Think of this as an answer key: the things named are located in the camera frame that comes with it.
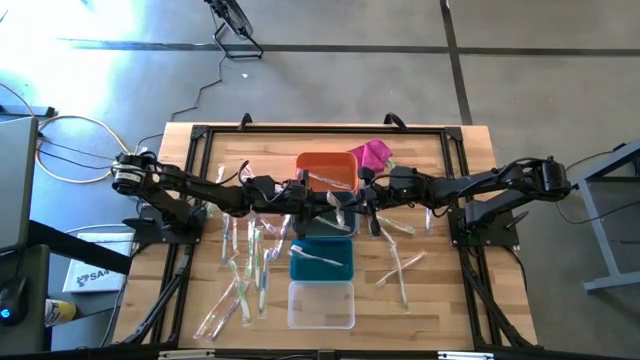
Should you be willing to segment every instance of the wooden table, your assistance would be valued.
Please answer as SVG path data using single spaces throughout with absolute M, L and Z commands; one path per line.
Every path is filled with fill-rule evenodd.
M 160 149 L 159 160 L 165 164 L 184 166 L 191 123 L 169 123 Z M 495 159 L 485 126 L 463 126 L 464 144 L 470 173 L 494 167 Z M 296 156 L 304 151 L 346 151 L 371 140 L 382 139 L 393 151 L 398 165 L 417 167 L 421 172 L 444 176 L 440 141 L 428 135 L 349 135 L 349 134 L 217 134 L 209 164 L 208 179 L 215 181 L 218 164 L 226 166 L 226 174 L 237 170 L 243 160 L 250 160 L 256 174 L 269 174 L 276 180 L 294 176 Z M 203 146 L 198 149 L 202 154 Z M 198 173 L 196 161 L 194 173 Z M 458 252 L 449 243 L 446 219 L 434 219 L 433 229 L 424 229 L 424 210 L 408 207 L 385 210 L 387 217 L 413 225 L 415 236 L 391 231 L 398 243 L 401 260 L 421 250 L 427 257 L 404 272 L 410 313 L 405 314 L 397 278 L 382 289 L 376 281 L 394 268 L 387 245 L 382 238 L 372 238 L 365 229 L 353 239 L 355 252 L 356 324 L 351 330 L 292 330 L 287 325 L 289 257 L 284 252 L 272 265 L 268 294 L 268 318 L 257 319 L 257 293 L 251 290 L 253 324 L 244 327 L 241 313 L 236 311 L 215 343 L 192 338 L 203 318 L 228 287 L 232 275 L 220 264 L 222 222 L 220 214 L 208 220 L 202 242 L 196 247 L 185 305 L 180 347 L 258 348 L 258 349 L 341 349 L 341 350 L 467 350 L 472 349 L 469 319 Z M 269 217 L 279 223 L 278 217 Z M 246 254 L 246 219 L 239 221 L 242 255 Z M 265 245 L 273 237 L 265 237 Z M 284 249 L 290 241 L 285 242 Z M 521 334 L 535 343 L 536 337 L 529 312 L 522 274 L 513 257 L 502 248 L 487 248 L 493 292 L 497 303 Z M 145 316 L 158 296 L 167 246 L 152 245 L 133 261 L 129 282 L 114 339 L 130 334 Z M 486 312 L 478 299 L 485 339 L 489 339 Z M 168 306 L 165 331 L 172 320 L 174 303 Z

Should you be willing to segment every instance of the blue plastic bin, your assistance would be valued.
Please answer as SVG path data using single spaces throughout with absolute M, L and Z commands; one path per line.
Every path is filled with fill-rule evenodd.
M 355 200 L 355 196 L 353 196 L 350 192 L 342 192 L 342 191 L 333 191 L 335 197 L 342 203 L 343 205 L 349 204 Z M 334 224 L 337 224 L 336 221 L 336 213 L 331 211 L 326 214 L 320 215 L 322 218 L 331 221 Z M 340 229 L 336 229 L 330 225 L 319 222 L 318 220 L 311 220 L 307 223 L 307 235 L 306 239 L 308 240 L 322 240 L 322 241 L 344 241 L 347 239 L 351 239 L 353 235 L 358 231 L 359 217 L 358 214 L 352 211 L 344 212 L 344 224 L 348 226 L 351 230 L 344 231 Z M 297 218 L 293 219 L 293 230 L 298 233 L 298 222 Z
M 294 281 L 351 281 L 353 279 L 353 244 L 350 239 L 294 240 L 304 253 L 344 264 L 336 266 L 316 259 L 291 256 L 289 276 Z

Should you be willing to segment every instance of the concrete floor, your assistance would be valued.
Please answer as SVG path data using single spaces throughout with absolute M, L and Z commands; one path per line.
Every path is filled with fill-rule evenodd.
M 437 0 L 239 2 L 256 39 L 267 44 L 447 44 Z M 633 0 L 449 2 L 460 46 L 640 47 L 640 3 Z M 51 39 L 210 43 L 212 30 L 200 0 L 16 1 L 0 23 L 0 44 L 12 49 L 0 57 L 0 80 L 31 103 L 105 121 L 132 147 L 193 103 L 198 88 L 215 79 L 221 54 L 72 50 Z M 462 56 L 461 65 L 473 122 L 490 127 L 498 163 L 553 154 L 569 164 L 640 136 L 638 57 Z M 393 111 L 408 123 L 461 123 L 446 54 L 267 53 L 263 61 L 225 62 L 222 76 L 198 111 L 176 121 L 238 121 L 250 112 L 260 122 L 379 123 Z M 0 103 L 7 99 L 0 93 Z M 102 130 L 81 122 L 54 124 L 47 134 L 94 153 L 119 150 Z M 157 149 L 158 141 L 149 145 Z M 68 176 L 96 175 L 48 163 Z M 59 229 L 135 213 L 108 182 L 71 185 L 37 169 L 34 184 L 32 218 Z M 110 210 L 98 211 L 97 203 Z M 563 207 L 584 219 L 578 203 L 572 198 Z M 587 296 L 582 282 L 606 274 L 591 227 L 564 223 L 553 205 L 526 208 L 531 213 L 518 230 L 540 344 L 640 354 L 640 286 Z M 639 247 L 629 251 L 640 256 Z M 55 257 L 52 272 L 65 271 L 66 261 Z M 97 345 L 107 318 L 56 328 L 54 348 Z

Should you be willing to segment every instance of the orange container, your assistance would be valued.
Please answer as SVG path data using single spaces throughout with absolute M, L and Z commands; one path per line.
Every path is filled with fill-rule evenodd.
M 358 191 L 358 160 L 348 152 L 302 153 L 296 159 L 296 175 L 309 170 L 313 191 Z M 318 177 L 333 181 L 318 180 Z

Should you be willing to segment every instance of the pink cloth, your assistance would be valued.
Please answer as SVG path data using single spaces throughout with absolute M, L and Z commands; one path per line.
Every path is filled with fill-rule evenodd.
M 380 139 L 373 139 L 349 152 L 358 159 L 358 168 L 364 166 L 375 172 L 384 171 L 385 164 L 392 155 L 391 149 Z

